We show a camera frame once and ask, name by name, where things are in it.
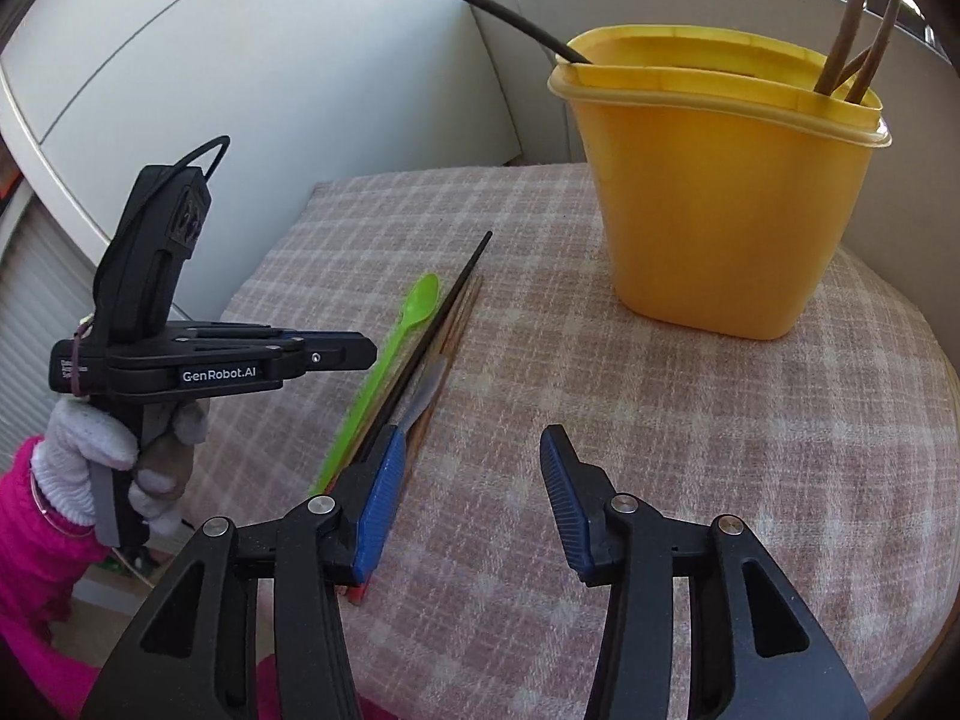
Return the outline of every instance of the black rod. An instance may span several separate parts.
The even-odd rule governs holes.
[[[527,20],[520,15],[520,13],[515,13],[510,8],[502,6],[499,2],[494,2],[493,0],[463,0],[468,2],[474,7],[480,8],[480,10],[486,11],[493,17],[498,18],[501,22],[506,22],[515,29],[519,29],[523,34],[528,37],[532,37],[539,45],[547,47],[551,52],[554,52],[556,55],[562,56],[566,61],[572,62],[575,65],[589,65],[592,62],[587,59],[582,53],[577,50],[573,50],[570,46],[566,45],[562,40],[555,38],[549,32],[545,32],[539,28],[531,20]]]
[[[480,255],[483,254],[483,250],[487,248],[487,244],[490,242],[492,237],[493,231],[488,230],[487,234],[480,242],[480,245],[473,252],[472,257],[467,260],[467,264],[464,265],[464,269],[460,271],[460,275],[457,276],[457,280],[453,282],[453,286],[450,287],[450,291],[443,299],[443,303],[440,303],[440,309],[438,309],[438,311],[434,314],[429,326],[424,331],[421,339],[416,344],[413,352],[410,354],[406,365],[404,365],[403,370],[400,372],[400,376],[397,376],[397,381],[394,382],[392,389],[387,394],[386,399],[383,401],[383,405],[380,406],[380,410],[378,410],[376,413],[376,417],[373,418],[373,422],[368,428],[366,435],[363,436],[363,443],[357,450],[356,455],[354,455],[354,461],[363,461],[368,453],[370,453],[371,447],[373,447],[373,442],[376,441],[376,437],[380,435],[380,431],[383,429],[383,426],[387,424],[387,421],[394,413],[395,408],[397,408],[397,403],[400,403],[400,399],[403,397],[403,393],[406,391],[407,385],[410,384],[410,380],[413,378],[414,373],[416,373],[416,369],[419,367],[419,364],[422,362],[422,360],[424,360],[427,349],[430,348],[430,344],[433,343],[437,333],[440,332],[440,327],[443,325],[446,317],[453,309],[454,303],[457,302],[457,298],[459,298],[460,293],[463,291],[464,284],[467,283],[467,279],[469,279],[470,274],[473,273],[473,269],[476,267],[477,260],[480,259]]]

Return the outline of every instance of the green plastic spoon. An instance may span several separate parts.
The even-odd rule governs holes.
[[[363,382],[360,391],[353,401],[347,418],[340,426],[337,436],[333,440],[333,446],[330,447],[323,459],[323,465],[320,466],[320,476],[313,487],[312,494],[323,493],[330,480],[340,471],[344,461],[344,454],[347,453],[349,445],[353,442],[353,437],[363,421],[364,414],[367,413],[370,404],[376,398],[376,394],[383,380],[390,370],[390,363],[400,350],[400,345],[407,333],[413,330],[421,322],[433,316],[437,309],[437,303],[440,302],[440,277],[437,274],[424,274],[410,288],[406,299],[403,301],[403,308],[400,313],[400,321],[395,324],[390,336],[383,346],[383,351],[377,356],[373,370]]]

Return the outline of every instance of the container rim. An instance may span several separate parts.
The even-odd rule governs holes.
[[[843,143],[851,143],[853,146],[867,146],[867,148],[886,148],[893,141],[890,129],[882,117],[878,117],[877,129],[865,131],[856,127],[837,124],[829,119],[810,116],[810,114],[758,103],[747,103],[747,101],[733,100],[732,98],[717,98],[709,95],[680,92],[647,92],[632,89],[584,87],[565,81],[558,74],[559,69],[560,66],[558,65],[550,74],[547,88],[563,100],[601,105],[713,111],[747,119],[757,119],[760,122],[771,122],[771,124],[779,124],[782,127],[832,138]]]
[[[819,76],[826,57],[813,50],[805,49],[774,38],[741,32],[735,29],[706,28],[693,25],[613,25],[602,26],[584,32],[569,42],[585,56],[590,57],[594,47],[611,44],[616,41],[662,41],[664,39],[681,42],[693,42],[712,46],[718,53],[731,52],[740,60],[734,64],[750,62],[757,57],[760,66],[767,62],[784,60],[799,65],[801,73],[814,78]],[[573,94],[575,87],[584,93],[622,91],[637,94],[680,94],[693,95],[714,100],[737,101],[754,105],[767,112],[792,112],[808,119],[817,119],[824,124],[837,125],[846,131],[867,135],[875,140],[875,134],[885,129],[882,124],[882,102],[877,94],[868,90],[863,104],[847,103],[846,100],[826,95],[818,95],[811,88],[797,86],[777,79],[742,74],[720,67],[689,67],[683,65],[638,65],[638,64],[577,64],[571,65],[558,57],[551,79],[558,79],[555,94],[565,97]],[[838,90],[853,83],[849,80]]]

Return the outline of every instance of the yellow plastic container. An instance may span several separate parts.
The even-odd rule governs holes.
[[[862,105],[812,89],[826,57],[728,29],[609,26],[570,42],[550,90],[584,141],[632,310],[743,338],[779,338],[813,295],[872,150]]]

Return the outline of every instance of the pink plaid fabric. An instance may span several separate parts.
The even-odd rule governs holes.
[[[539,433],[560,422],[668,517],[746,519],[867,700],[887,695],[957,596],[960,445],[933,334],[851,253],[785,338],[742,341],[616,300],[584,166],[399,173],[319,186],[225,319],[379,343],[410,284],[451,284],[487,229],[483,290],[381,567],[343,608],[360,691],[406,720],[583,716],[607,593],[566,566],[539,477]],[[193,517],[301,501],[362,377],[215,402]]]

